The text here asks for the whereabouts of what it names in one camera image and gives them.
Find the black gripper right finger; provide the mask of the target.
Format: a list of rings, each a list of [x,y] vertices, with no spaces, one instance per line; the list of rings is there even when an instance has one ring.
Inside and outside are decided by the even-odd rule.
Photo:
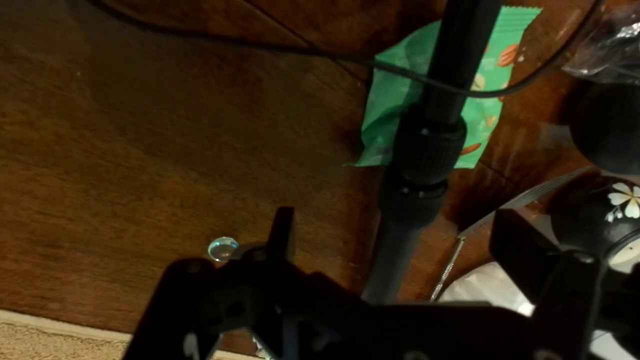
[[[508,310],[497,319],[502,349],[533,360],[596,360],[591,340],[610,331],[640,356],[640,274],[612,270],[602,251],[560,248],[515,209],[495,218],[491,251],[534,304],[531,315]]]

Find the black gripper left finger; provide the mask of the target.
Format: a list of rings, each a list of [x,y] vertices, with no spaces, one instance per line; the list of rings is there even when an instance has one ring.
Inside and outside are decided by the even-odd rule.
[[[277,209],[265,243],[224,265],[172,262],[124,351],[124,360],[209,360],[224,334],[247,330],[272,360],[334,360],[364,351],[359,299],[291,260],[295,209]]]

